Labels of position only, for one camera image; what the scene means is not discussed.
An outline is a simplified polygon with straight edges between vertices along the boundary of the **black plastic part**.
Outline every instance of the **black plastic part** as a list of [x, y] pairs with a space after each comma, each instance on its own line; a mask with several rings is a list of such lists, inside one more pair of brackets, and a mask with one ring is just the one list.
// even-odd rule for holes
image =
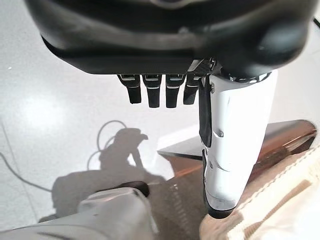
[[148, 184], [146, 184], [144, 181], [130, 181], [120, 184], [119, 186], [103, 189], [98, 192], [112, 190], [112, 189], [119, 189], [119, 188], [133, 188], [138, 189], [146, 198], [150, 195], [150, 189]]
[[146, 86], [149, 107], [158, 108], [160, 106], [160, 85], [162, 75], [142, 75], [142, 79], [144, 85]]
[[179, 88], [165, 89], [165, 105], [168, 109], [174, 109], [177, 107]]
[[165, 75], [165, 100], [166, 107], [173, 109], [177, 107], [177, 99], [180, 86], [184, 83], [186, 75], [167, 74]]
[[148, 103], [149, 107], [152, 109], [159, 108], [160, 107], [160, 88], [158, 89], [148, 89]]
[[211, 98], [210, 92], [212, 86], [210, 85], [209, 75], [205, 77], [205, 85], [199, 79], [199, 134], [205, 146], [211, 147], [212, 141], [212, 116], [211, 116]]
[[126, 87], [131, 104], [141, 103], [140, 75], [118, 74], [120, 82]]
[[194, 80], [193, 74], [187, 74], [186, 83], [183, 92], [183, 104], [192, 105], [195, 103], [196, 94], [198, 91], [198, 80]]
[[206, 206], [206, 209], [208, 211], [208, 214], [213, 217], [214, 219], [225, 219], [227, 217], [230, 216], [230, 214], [234, 211], [235, 208], [233, 209], [229, 209], [229, 210], [224, 210], [224, 211], [220, 211], [220, 210], [216, 210], [213, 209], [209, 202], [208, 202], [208, 198], [207, 198], [207, 194], [206, 194], [206, 185], [205, 185], [205, 170], [207, 167], [207, 161], [206, 161], [206, 157], [205, 157], [205, 150], [202, 150], [202, 162], [203, 162], [203, 202]]
[[87, 73], [186, 74], [194, 59], [214, 57], [233, 76], [255, 77], [300, 54], [318, 1], [25, 2], [47, 47]]
[[129, 94], [129, 100], [131, 104], [140, 104], [141, 103], [141, 87], [127, 87]]

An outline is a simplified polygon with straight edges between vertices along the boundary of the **cable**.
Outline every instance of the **cable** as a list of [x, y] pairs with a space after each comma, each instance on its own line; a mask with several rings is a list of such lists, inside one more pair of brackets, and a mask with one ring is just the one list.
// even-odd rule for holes
[[46, 192], [49, 192], [49, 193], [52, 192], [52, 191], [51, 191], [50, 189], [48, 189], [48, 188], [45, 188], [45, 187], [43, 187], [43, 186], [40, 186], [40, 185], [38, 185], [38, 184], [32, 183], [32, 182], [30, 182], [30, 181], [28, 181], [28, 180], [25, 180], [22, 176], [20, 176], [18, 173], [16, 173], [15, 170], [10, 166], [10, 164], [8, 163], [8, 160], [6, 159], [5, 155], [4, 155], [2, 152], [0, 152], [0, 157], [3, 159], [6, 167], [10, 170], [10, 172], [11, 172], [14, 176], [16, 176], [19, 180], [21, 180], [22, 182], [24, 182], [24, 183], [26, 183], [26, 184], [28, 184], [28, 185], [30, 185], [30, 186], [32, 186], [32, 187], [37, 188], [37, 189], [41, 189], [41, 190], [46, 191]]
[[318, 26], [318, 28], [320, 28], [320, 22], [318, 21], [318, 19], [314, 18], [313, 22]]
[[[108, 144], [115, 138], [114, 136], [111, 137], [111, 138], [106, 142], [104, 148], [103, 148], [103, 149], [100, 148], [99, 139], [100, 139], [101, 132], [102, 132], [102, 130], [103, 130], [108, 124], [111, 124], [111, 123], [119, 123], [119, 124], [121, 124], [122, 126], [124, 126], [124, 128], [127, 128], [127, 126], [126, 126], [122, 121], [119, 121], [119, 120], [111, 120], [111, 121], [108, 121], [108, 122], [106, 122], [105, 124], [102, 125], [102, 127], [100, 128], [100, 130], [99, 130], [99, 132], [98, 132], [97, 138], [96, 138], [96, 146], [97, 146], [98, 150], [95, 151], [93, 154], [91, 154], [91, 156], [89, 157], [89, 159], [88, 159], [88, 161], [87, 161], [87, 164], [86, 164], [87, 170], [90, 170], [90, 169], [89, 169], [90, 161], [91, 161], [91, 159], [94, 157], [94, 155], [96, 155], [97, 153], [101, 153], [101, 152], [103, 151], [103, 149], [105, 149], [105, 148], [108, 146]], [[2, 152], [0, 152], [0, 157], [3, 159], [6, 167], [9, 169], [9, 171], [10, 171], [14, 176], [16, 176], [20, 181], [22, 181], [22, 182], [24, 182], [24, 183], [26, 183], [26, 184], [34, 187], [34, 188], [37, 188], [37, 189], [40, 189], [40, 190], [43, 190], [43, 191], [46, 191], [46, 192], [49, 192], [49, 193], [52, 192], [52, 190], [50, 190], [50, 189], [48, 189], [48, 188], [45, 188], [45, 187], [43, 187], [43, 186], [40, 186], [40, 185], [38, 185], [38, 184], [35, 184], [35, 183], [33, 183], [33, 182], [30, 182], [30, 181], [24, 179], [24, 178], [23, 178], [22, 176], [20, 176], [18, 173], [16, 173], [15, 170], [10, 166], [7, 158], [5, 157], [5, 155], [4, 155]]]

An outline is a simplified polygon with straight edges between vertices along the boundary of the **beige cloth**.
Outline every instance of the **beige cloth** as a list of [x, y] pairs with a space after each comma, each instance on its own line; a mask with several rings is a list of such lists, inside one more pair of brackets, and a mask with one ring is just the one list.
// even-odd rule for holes
[[319, 179], [320, 146], [289, 156], [246, 187], [228, 218], [218, 220], [207, 215], [200, 225], [200, 238], [312, 239], [303, 237], [306, 228], [301, 220], [304, 226], [317, 222]]

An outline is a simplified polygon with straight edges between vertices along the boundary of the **glossy floor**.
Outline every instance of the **glossy floor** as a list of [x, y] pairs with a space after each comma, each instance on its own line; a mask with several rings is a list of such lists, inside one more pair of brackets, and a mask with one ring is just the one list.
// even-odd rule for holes
[[[59, 196], [75, 199], [83, 188], [174, 177], [172, 165], [157, 149], [197, 135], [197, 102], [182, 105], [180, 91], [178, 107], [167, 109], [162, 85], [160, 108], [148, 108], [144, 88], [143, 103], [131, 105], [116, 76], [86, 74], [54, 57], [22, 0], [1, 1], [0, 16], [0, 152], [23, 180], [52, 190], [21, 181], [1, 160], [0, 230], [74, 210], [73, 202], [59, 208], [53, 200], [59, 184], [68, 186]], [[280, 69], [270, 121], [306, 119], [320, 126], [319, 76], [320, 29], [312, 25], [302, 56]], [[97, 140], [99, 130], [113, 120], [117, 122], [106, 125]], [[114, 136], [108, 151], [89, 161]], [[100, 163], [103, 174], [87, 171], [98, 170]]]

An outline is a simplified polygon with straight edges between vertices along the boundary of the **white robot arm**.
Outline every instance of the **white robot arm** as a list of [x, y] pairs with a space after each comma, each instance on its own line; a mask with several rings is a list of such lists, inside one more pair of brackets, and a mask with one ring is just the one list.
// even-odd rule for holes
[[245, 189], [264, 140], [277, 75], [276, 70], [247, 80], [211, 75], [199, 83], [200, 104], [206, 106], [199, 108], [203, 198], [214, 218], [227, 217]]

